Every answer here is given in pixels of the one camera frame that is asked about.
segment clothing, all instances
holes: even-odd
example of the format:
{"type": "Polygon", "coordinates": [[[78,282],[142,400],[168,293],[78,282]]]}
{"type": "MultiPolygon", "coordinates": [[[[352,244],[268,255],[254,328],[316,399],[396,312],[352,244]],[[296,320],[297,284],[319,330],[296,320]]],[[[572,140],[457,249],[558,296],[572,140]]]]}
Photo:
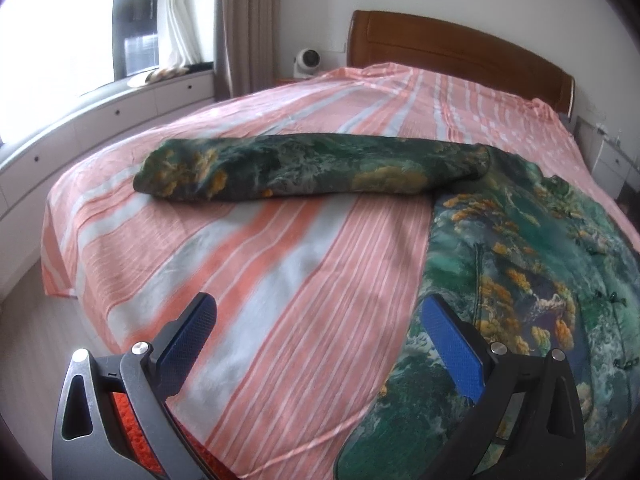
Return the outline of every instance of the clothing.
{"type": "MultiPolygon", "coordinates": [[[[481,144],[335,134],[174,139],[149,155],[134,188],[190,201],[433,193],[418,308],[395,367],[338,457],[338,480],[418,478],[469,409],[420,323],[428,294],[441,294],[487,341],[513,352],[564,350],[588,468],[638,404],[638,254],[599,204],[520,156],[481,144]]],[[[484,466],[501,450],[492,445],[484,466]]]]}

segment white curtain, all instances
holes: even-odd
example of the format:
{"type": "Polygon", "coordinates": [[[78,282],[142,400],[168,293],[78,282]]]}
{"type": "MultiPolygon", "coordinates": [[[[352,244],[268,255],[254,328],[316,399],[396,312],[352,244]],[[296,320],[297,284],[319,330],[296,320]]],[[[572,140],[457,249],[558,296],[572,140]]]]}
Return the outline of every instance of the white curtain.
{"type": "Polygon", "coordinates": [[[202,61],[193,20],[184,0],[158,0],[158,54],[161,68],[202,61]]]}
{"type": "Polygon", "coordinates": [[[216,0],[216,95],[236,97],[273,85],[279,0],[216,0]]]}

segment wooden headboard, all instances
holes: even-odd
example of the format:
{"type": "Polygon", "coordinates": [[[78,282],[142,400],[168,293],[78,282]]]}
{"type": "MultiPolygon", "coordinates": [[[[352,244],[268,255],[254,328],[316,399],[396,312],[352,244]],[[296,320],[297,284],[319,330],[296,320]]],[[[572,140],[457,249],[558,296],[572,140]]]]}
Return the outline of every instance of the wooden headboard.
{"type": "Polygon", "coordinates": [[[479,30],[433,18],[356,10],[347,65],[393,61],[519,95],[571,115],[574,78],[546,59],[479,30]]]}

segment small fan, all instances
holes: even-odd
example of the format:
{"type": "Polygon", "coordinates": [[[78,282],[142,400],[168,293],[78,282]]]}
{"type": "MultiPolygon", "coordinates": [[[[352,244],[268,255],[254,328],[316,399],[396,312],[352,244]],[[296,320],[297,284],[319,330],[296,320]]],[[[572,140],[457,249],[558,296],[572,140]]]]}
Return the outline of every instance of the small fan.
{"type": "Polygon", "coordinates": [[[320,54],[312,48],[303,48],[293,60],[293,77],[309,79],[320,66],[320,54]]]}

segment wooden floor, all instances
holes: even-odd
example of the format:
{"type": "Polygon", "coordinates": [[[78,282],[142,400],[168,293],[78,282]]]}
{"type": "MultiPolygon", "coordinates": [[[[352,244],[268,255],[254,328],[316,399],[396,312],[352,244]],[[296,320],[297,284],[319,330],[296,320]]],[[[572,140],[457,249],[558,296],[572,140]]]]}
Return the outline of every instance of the wooden floor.
{"type": "Polygon", "coordinates": [[[51,438],[71,354],[108,353],[77,300],[44,295],[40,262],[0,310],[0,413],[33,463],[51,478],[51,438]]]}

